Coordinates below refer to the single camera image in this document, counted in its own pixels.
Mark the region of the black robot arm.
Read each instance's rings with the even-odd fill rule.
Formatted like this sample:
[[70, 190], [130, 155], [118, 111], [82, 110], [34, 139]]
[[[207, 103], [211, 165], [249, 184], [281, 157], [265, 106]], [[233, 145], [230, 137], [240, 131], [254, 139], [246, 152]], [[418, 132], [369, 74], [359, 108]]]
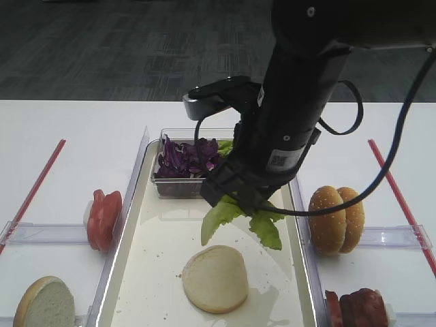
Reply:
[[276, 44], [259, 89], [228, 78], [196, 91], [241, 114], [232, 152], [200, 190], [213, 206], [230, 195], [254, 211], [296, 176], [353, 49], [435, 44], [434, 1], [274, 1], [271, 21]]

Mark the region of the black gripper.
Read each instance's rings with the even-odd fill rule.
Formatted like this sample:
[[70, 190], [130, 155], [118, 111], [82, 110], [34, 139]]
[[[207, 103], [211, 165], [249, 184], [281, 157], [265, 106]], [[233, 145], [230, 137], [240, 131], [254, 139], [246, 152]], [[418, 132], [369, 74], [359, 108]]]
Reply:
[[201, 197], [216, 206], [235, 192], [247, 215], [266, 206], [295, 177], [349, 54], [349, 48], [337, 48], [302, 58], [276, 45], [258, 102], [241, 117], [234, 148], [204, 179]]

